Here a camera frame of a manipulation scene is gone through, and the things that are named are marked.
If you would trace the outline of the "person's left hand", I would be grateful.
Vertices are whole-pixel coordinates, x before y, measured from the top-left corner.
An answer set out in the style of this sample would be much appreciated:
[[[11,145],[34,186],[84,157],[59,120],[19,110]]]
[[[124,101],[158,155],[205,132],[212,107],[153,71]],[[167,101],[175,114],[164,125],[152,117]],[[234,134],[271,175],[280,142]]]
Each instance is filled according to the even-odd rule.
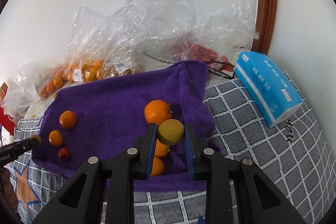
[[[10,172],[6,168],[1,168],[1,182],[3,186],[3,193],[5,195],[6,201],[9,203],[11,208],[17,212],[18,200],[14,192],[13,185],[10,182]]]

